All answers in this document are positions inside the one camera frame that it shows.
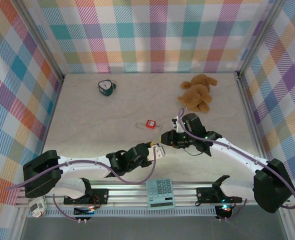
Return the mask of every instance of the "teal calculator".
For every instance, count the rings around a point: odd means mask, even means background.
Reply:
[[[149,210],[171,209],[176,206],[171,179],[150,179],[146,181],[146,191]]]

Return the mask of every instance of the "plaid wall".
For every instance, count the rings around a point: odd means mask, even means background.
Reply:
[[[295,183],[295,0],[287,0],[245,76],[268,156],[284,161]]]
[[[64,73],[190,73],[237,70],[274,0],[24,2]]]
[[[0,0],[0,240],[5,239],[22,165],[40,154],[59,82],[23,20]]]

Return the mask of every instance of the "brown teddy bear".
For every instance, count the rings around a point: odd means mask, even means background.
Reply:
[[[210,110],[208,104],[212,102],[209,94],[210,85],[216,86],[217,84],[218,81],[212,77],[205,74],[196,75],[191,82],[182,82],[181,88],[188,90],[177,99],[191,111],[207,113]]]

